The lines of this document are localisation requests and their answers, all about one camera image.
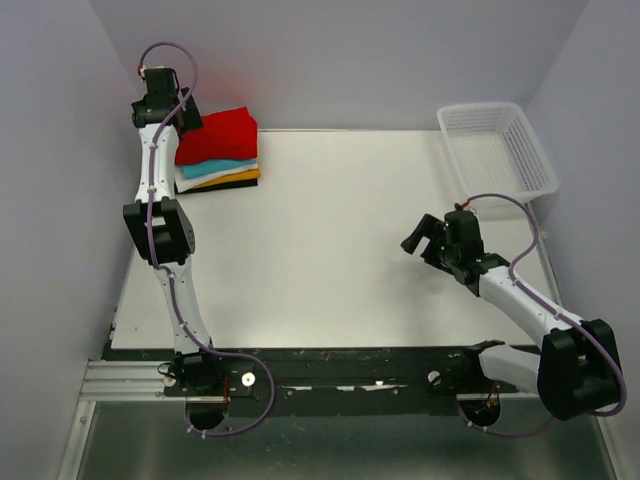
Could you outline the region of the red t shirt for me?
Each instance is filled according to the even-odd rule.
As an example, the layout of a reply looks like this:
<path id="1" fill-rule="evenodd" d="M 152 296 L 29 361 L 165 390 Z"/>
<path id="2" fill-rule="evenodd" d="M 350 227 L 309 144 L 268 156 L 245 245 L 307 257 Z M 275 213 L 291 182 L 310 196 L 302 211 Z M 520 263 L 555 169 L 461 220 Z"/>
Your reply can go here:
<path id="1" fill-rule="evenodd" d="M 247 107 L 212 113 L 204 116 L 202 122 L 201 128 L 182 136 L 176 165 L 258 157 L 258 123 Z"/>

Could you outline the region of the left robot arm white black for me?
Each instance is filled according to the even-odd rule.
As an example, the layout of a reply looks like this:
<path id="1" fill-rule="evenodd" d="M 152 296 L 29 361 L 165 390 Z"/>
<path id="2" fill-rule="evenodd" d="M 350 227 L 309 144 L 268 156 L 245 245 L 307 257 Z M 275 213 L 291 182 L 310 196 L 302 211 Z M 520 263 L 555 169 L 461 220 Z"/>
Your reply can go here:
<path id="1" fill-rule="evenodd" d="M 123 218 L 140 257 L 154 270 L 169 311 L 173 359 L 163 372 L 174 395 L 211 396 L 222 372 L 208 352 L 211 337 L 204 326 L 192 279 L 195 233 L 175 194 L 175 157 L 181 135 L 203 126 L 176 72 L 168 67 L 140 68 L 146 85 L 132 104 L 132 121 L 141 145 L 139 186 Z"/>

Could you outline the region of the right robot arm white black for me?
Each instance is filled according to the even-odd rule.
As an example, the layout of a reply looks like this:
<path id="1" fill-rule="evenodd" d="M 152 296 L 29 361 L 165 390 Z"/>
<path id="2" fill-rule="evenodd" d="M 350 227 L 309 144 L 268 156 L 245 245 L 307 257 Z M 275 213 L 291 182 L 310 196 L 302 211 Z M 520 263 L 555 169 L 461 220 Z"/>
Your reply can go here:
<path id="1" fill-rule="evenodd" d="M 612 328 L 563 310 L 518 277 L 508 260 L 486 251 L 474 213 L 456 208 L 442 219 L 424 215 L 401 247 L 412 254 L 421 242 L 427 265 L 500 310 L 539 350 L 532 354 L 500 342 L 485 344 L 460 367 L 467 389 L 480 392 L 495 380 L 507 382 L 536 394 L 562 421 L 615 415 L 625 406 L 627 389 Z"/>

